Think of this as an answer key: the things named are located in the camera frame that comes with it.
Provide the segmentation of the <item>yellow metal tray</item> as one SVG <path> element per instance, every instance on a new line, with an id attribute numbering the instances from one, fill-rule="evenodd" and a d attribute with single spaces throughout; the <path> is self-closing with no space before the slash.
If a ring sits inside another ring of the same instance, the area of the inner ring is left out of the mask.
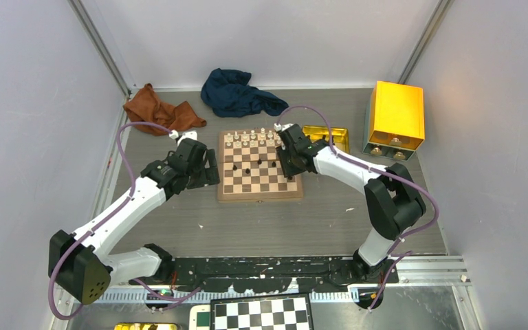
<path id="1" fill-rule="evenodd" d="M 305 125 L 302 131 L 313 142 L 321 139 L 327 142 L 329 141 L 329 130 L 326 126 Z M 349 131 L 346 128 L 332 128 L 331 136 L 333 138 L 333 144 L 337 149 L 345 153 L 350 152 Z"/>

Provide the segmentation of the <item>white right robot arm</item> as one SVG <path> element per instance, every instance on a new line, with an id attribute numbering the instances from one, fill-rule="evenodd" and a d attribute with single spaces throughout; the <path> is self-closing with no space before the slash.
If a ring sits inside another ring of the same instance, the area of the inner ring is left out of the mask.
<path id="1" fill-rule="evenodd" d="M 297 124 L 275 124 L 281 140 L 276 154 L 286 178 L 309 172 L 332 177 L 365 196 L 372 230 L 353 254 L 353 271 L 362 282 L 380 275 L 396 240 L 426 212 L 407 168 L 378 166 L 337 149 L 331 140 L 312 141 Z"/>

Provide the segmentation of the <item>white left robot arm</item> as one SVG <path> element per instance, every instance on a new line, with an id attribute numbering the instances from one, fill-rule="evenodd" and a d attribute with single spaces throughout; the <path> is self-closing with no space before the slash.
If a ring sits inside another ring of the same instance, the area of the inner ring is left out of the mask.
<path id="1" fill-rule="evenodd" d="M 80 303 L 90 305 L 106 290 L 135 279 L 163 284 L 175 271 L 173 256 L 154 243 L 112 254 L 140 220 L 184 190 L 219 184 L 216 152 L 196 131 L 177 138 L 165 159 L 148 164 L 133 187 L 96 218 L 72 233 L 59 230 L 49 242 L 49 275 Z"/>

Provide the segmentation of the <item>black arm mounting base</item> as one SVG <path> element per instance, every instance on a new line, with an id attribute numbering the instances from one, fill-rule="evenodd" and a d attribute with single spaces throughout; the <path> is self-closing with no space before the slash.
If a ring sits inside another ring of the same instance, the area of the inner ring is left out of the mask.
<path id="1" fill-rule="evenodd" d="M 142 278 L 147 285 L 166 285 L 189 292 L 271 294 L 345 292 L 350 285 L 397 283 L 392 259 L 365 268 L 350 256 L 260 256 L 175 258 L 166 269 Z"/>

